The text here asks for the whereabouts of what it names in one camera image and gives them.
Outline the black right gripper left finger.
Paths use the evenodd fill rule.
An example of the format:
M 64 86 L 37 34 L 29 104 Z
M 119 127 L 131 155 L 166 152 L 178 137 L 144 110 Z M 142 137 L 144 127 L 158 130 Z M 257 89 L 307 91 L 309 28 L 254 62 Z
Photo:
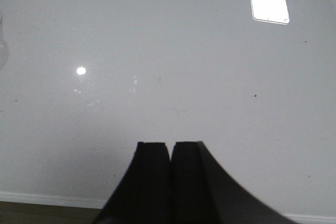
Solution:
M 170 185 L 166 145 L 139 142 L 124 177 L 93 223 L 170 223 Z

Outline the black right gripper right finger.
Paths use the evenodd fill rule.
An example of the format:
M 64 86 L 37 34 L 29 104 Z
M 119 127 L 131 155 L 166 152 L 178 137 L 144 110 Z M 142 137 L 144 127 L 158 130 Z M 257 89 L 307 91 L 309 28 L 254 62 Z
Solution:
M 203 142 L 177 142 L 172 153 L 174 223 L 292 223 L 249 193 Z

